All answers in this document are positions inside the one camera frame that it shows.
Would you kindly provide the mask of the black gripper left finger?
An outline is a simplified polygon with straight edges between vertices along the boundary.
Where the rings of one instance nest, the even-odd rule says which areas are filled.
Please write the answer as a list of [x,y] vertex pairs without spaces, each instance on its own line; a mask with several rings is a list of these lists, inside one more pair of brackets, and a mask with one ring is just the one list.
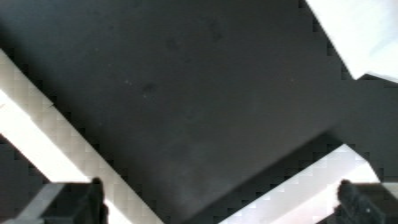
[[101,180],[48,183],[14,218],[14,224],[108,224]]

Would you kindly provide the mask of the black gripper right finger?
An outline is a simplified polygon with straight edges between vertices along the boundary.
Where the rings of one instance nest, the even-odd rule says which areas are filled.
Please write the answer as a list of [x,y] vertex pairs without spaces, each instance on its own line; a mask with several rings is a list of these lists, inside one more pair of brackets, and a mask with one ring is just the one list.
[[341,181],[336,224],[398,224],[398,197],[380,183]]

